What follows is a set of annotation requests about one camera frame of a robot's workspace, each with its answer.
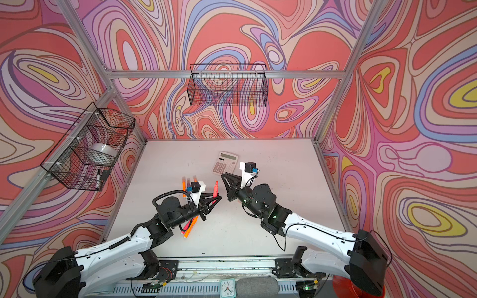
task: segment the wire basket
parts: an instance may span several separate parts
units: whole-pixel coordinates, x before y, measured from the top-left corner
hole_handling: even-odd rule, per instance
[[[45,158],[41,166],[66,188],[101,191],[134,129],[135,119],[105,108],[84,114],[90,114],[85,126],[76,136],[67,137],[72,140],[58,159],[46,162]]]
[[[190,65],[190,105],[266,106],[268,83],[262,63]]]

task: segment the white table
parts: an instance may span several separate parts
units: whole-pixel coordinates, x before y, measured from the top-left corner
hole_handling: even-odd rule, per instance
[[[212,173],[220,151],[238,155],[238,162],[255,162],[260,173],[254,185],[267,183],[278,204],[308,220],[343,231],[311,140],[150,141],[108,239],[128,234],[134,225],[151,219],[156,213],[151,203],[154,197],[182,189],[182,176],[196,175],[210,193],[218,180],[222,200],[206,221],[199,218],[189,238],[184,239],[175,228],[174,236],[153,249],[158,257],[289,255],[297,246],[313,248],[288,238],[283,252],[273,236],[260,227],[259,220],[245,214],[239,200],[227,200],[220,176]],[[241,175],[238,165],[234,174]],[[182,205],[186,203],[182,195],[179,200]],[[284,238],[277,236],[277,240],[283,247]]]

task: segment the clock face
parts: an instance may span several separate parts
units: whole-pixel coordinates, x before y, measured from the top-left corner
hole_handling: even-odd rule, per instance
[[[220,296],[235,297],[235,281],[233,279],[226,279],[220,282]]]

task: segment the calculator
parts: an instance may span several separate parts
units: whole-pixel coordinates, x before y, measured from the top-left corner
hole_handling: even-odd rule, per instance
[[[212,172],[217,175],[222,175],[225,172],[233,173],[237,164],[237,158],[238,156],[232,153],[220,152]]]

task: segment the calculator screen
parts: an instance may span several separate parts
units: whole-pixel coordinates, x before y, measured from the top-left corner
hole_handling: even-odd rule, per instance
[[[231,160],[235,160],[235,157],[234,156],[231,156],[231,155],[227,155],[227,154],[221,154],[220,155],[221,157],[225,157],[225,158],[228,158],[228,159],[231,159]]]

